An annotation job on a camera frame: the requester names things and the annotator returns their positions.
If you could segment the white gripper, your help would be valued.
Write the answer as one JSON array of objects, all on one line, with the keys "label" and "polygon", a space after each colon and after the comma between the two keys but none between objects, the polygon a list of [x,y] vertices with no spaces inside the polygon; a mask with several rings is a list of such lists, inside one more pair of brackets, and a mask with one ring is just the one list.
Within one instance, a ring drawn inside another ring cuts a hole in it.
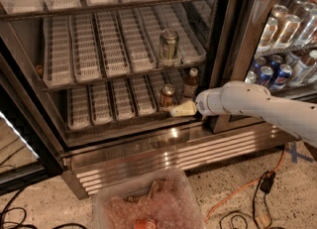
[{"label": "white gripper", "polygon": [[196,96],[195,103],[186,101],[177,105],[170,110],[170,115],[172,117],[193,116],[197,110],[203,116],[227,114],[221,102],[221,95],[222,91],[220,88],[204,90]]}]

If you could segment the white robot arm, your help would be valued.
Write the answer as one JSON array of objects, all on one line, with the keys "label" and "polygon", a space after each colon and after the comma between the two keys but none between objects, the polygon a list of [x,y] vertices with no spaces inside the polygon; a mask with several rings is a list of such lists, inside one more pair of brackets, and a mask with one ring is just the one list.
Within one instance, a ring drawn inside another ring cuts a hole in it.
[{"label": "white robot arm", "polygon": [[259,118],[317,148],[317,105],[272,96],[267,88],[242,81],[200,92],[170,110],[172,117],[243,115]]}]

